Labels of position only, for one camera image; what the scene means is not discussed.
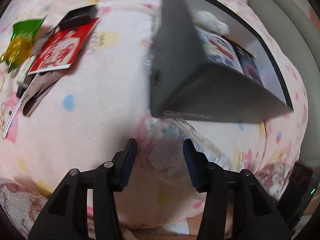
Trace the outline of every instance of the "bed sheet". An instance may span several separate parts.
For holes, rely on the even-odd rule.
[[[299,158],[308,120],[306,91],[298,71],[247,0],[218,1],[262,36],[283,74],[294,113],[257,125],[190,124],[220,148],[233,163],[233,170],[247,168],[260,173],[264,187],[279,197],[285,188],[284,179]],[[0,141],[0,175],[45,196],[50,196],[71,168],[95,169],[122,150],[129,137],[142,139],[152,125],[153,119],[148,117],[149,69],[145,59],[161,0],[12,0],[0,19],[0,51],[4,52],[14,22],[47,16],[44,25],[54,26],[69,10],[95,3],[101,21],[78,62],[30,118],[18,112],[7,138]],[[2,63],[0,75],[5,82],[0,92],[1,127],[18,102],[17,76],[7,75],[6,70]],[[284,164],[280,171],[274,169],[274,164],[279,163]],[[120,222],[129,228],[154,228],[197,215],[204,206],[203,195],[180,192],[136,166],[128,187],[115,198]]]

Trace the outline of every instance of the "white plush toy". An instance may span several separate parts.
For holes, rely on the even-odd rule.
[[[194,14],[193,22],[196,26],[204,28],[219,36],[229,34],[229,26],[223,22],[218,21],[218,19],[210,12],[197,11]]]

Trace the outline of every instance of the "green snack bag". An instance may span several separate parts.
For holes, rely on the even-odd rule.
[[[19,67],[29,58],[33,40],[40,30],[45,18],[17,22],[13,25],[13,33],[7,51],[2,54],[0,61],[5,61],[8,73]]]

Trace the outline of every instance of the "gray cushion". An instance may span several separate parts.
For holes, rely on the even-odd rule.
[[[309,120],[301,145],[300,162],[320,166],[319,32],[292,0],[248,0],[248,4],[303,79],[308,95]]]

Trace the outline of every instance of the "red and white package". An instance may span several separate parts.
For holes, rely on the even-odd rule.
[[[43,47],[28,75],[69,68],[98,20],[99,18],[94,18],[90,24],[58,31]]]

